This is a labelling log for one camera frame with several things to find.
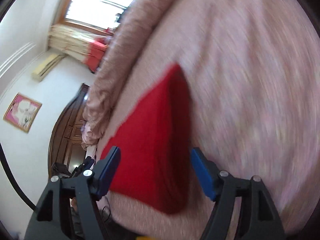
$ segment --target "window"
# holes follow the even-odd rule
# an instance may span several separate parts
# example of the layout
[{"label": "window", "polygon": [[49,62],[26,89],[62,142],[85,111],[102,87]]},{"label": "window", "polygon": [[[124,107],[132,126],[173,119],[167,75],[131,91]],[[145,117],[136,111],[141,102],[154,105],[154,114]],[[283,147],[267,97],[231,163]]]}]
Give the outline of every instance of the window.
[{"label": "window", "polygon": [[115,28],[119,14],[133,0],[66,0],[59,23],[85,29],[96,34]]}]

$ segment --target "wooden window frame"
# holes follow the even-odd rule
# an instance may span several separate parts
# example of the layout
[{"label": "wooden window frame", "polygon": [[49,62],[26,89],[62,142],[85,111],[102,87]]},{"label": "wooden window frame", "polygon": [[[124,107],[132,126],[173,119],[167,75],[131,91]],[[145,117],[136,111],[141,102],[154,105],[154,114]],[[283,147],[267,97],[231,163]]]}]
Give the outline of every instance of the wooden window frame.
[{"label": "wooden window frame", "polygon": [[74,27],[77,29],[81,29],[84,31],[87,31],[89,33],[97,34],[97,35],[102,35],[102,36],[110,36],[112,34],[105,32],[102,28],[99,28],[97,26],[93,26],[87,23],[83,22],[78,22],[75,20],[68,20],[66,19],[66,15],[68,12],[68,9],[70,7],[72,0],[62,0],[60,4],[60,10],[58,12],[58,15],[56,17],[55,24],[63,24],[67,25],[70,27]]}]

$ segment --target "pink painting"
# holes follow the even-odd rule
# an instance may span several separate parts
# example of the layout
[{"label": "pink painting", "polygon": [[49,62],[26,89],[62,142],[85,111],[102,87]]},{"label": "pink painting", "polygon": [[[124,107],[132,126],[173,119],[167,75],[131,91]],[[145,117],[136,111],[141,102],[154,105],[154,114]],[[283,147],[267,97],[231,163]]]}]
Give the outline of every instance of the pink painting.
[{"label": "pink painting", "polygon": [[3,119],[15,127],[29,132],[32,122],[41,106],[41,103],[18,93],[10,104]]}]

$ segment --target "metal bolt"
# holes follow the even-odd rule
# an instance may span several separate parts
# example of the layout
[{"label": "metal bolt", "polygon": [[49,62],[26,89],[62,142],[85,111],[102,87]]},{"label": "metal bolt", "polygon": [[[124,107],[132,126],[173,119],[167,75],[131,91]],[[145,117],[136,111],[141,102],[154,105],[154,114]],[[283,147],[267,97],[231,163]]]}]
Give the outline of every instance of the metal bolt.
[{"label": "metal bolt", "polygon": [[255,182],[260,182],[260,181],[261,181],[261,178],[260,178],[258,175],[254,175],[254,176],[253,176],[253,180],[254,180]]},{"label": "metal bolt", "polygon": [[86,176],[86,177],[91,176],[91,175],[92,175],[92,170],[85,170],[85,171],[83,172],[83,175]]},{"label": "metal bolt", "polygon": [[229,176],[229,172],[227,172],[227,171],[220,171],[219,174],[221,177],[228,177]]},{"label": "metal bolt", "polygon": [[58,181],[59,180],[59,177],[58,176],[53,176],[52,178],[51,178],[51,181],[52,182],[56,182],[56,181]]}]

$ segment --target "red towel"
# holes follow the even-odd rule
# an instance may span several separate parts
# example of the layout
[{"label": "red towel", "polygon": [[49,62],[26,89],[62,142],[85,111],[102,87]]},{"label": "red towel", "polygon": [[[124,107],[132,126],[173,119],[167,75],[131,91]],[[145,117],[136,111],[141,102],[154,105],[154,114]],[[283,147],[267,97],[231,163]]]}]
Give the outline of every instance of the red towel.
[{"label": "red towel", "polygon": [[188,200],[190,96],[179,65],[145,95],[102,152],[115,145],[121,162],[110,190],[173,214]]}]

